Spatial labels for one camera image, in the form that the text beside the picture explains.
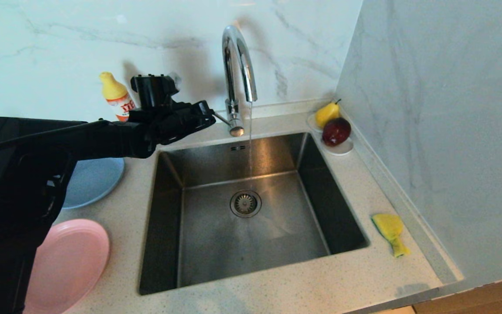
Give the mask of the wooden cabinet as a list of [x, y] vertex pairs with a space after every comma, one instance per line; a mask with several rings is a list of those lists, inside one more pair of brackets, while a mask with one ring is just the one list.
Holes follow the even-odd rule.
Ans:
[[416, 314], [502, 314], [502, 281], [413, 305]]

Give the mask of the yellow-capped orange dish soap bottle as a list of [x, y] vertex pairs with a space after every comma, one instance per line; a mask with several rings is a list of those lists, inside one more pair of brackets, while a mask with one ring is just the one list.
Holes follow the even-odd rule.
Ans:
[[129, 113], [136, 108], [127, 87], [118, 82], [112, 73], [101, 72], [99, 79], [102, 82], [102, 95], [119, 121], [129, 119]]

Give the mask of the pink plastic plate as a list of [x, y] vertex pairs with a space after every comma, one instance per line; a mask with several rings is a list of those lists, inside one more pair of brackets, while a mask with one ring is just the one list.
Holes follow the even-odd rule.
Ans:
[[23, 314], [66, 314], [95, 286], [109, 253], [109, 236], [95, 221], [52, 226], [36, 251]]

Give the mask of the stainless steel sink basin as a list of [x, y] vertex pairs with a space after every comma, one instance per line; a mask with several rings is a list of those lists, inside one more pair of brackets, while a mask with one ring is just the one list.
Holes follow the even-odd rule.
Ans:
[[[158, 294], [369, 246], [310, 133], [177, 149], [157, 156], [138, 293]], [[262, 199], [249, 218], [231, 197]]]

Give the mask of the blue plastic plate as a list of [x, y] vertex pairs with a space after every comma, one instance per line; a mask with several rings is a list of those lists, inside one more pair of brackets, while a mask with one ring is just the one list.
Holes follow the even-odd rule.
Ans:
[[62, 208], [81, 208], [104, 198], [120, 182], [124, 169], [123, 158], [78, 161], [68, 183]]

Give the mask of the small white saucer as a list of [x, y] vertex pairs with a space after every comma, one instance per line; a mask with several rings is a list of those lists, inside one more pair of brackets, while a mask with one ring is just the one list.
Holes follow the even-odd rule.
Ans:
[[321, 140], [321, 147], [326, 151], [327, 153], [333, 155], [333, 156], [343, 156], [347, 155], [354, 149], [354, 142], [352, 141], [351, 138], [348, 138], [347, 140], [343, 141], [339, 145], [336, 146], [328, 146], [326, 143], [324, 143]]
[[309, 128], [312, 131], [314, 131], [315, 133], [322, 133], [323, 132], [323, 128], [319, 127], [316, 123], [315, 113], [311, 113], [310, 115], [308, 115], [306, 122], [307, 122], [307, 125], [309, 126]]

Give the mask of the yellow green sponge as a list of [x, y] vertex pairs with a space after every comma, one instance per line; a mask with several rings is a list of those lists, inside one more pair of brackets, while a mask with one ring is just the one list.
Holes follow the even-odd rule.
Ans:
[[391, 246], [395, 258], [410, 255], [410, 249], [404, 245], [401, 239], [404, 225], [402, 219], [398, 215], [377, 213], [371, 216], [371, 220], [379, 233]]

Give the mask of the chrome gooseneck faucet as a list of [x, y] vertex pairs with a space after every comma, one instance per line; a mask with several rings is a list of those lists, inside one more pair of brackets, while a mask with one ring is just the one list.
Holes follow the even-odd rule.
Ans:
[[241, 30], [235, 24], [225, 27], [222, 34], [222, 56], [227, 88], [225, 107], [227, 119], [211, 110], [211, 113], [227, 124], [231, 137], [242, 137], [245, 128], [239, 110], [239, 98], [236, 95], [235, 73], [241, 75], [246, 101], [255, 102], [258, 99], [253, 64], [247, 43]]

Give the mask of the dark red apple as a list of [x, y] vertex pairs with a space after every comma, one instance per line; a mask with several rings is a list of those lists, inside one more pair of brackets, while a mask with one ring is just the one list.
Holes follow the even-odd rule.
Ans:
[[322, 142], [329, 147], [336, 147], [346, 141], [351, 134], [351, 124], [339, 117], [328, 121], [322, 132]]

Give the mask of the yellow pear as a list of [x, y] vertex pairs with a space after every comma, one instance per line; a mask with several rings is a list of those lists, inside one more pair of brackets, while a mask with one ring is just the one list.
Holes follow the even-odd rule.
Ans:
[[315, 123], [318, 128], [323, 129], [329, 121], [340, 117], [339, 102], [340, 99], [329, 102], [315, 113]]

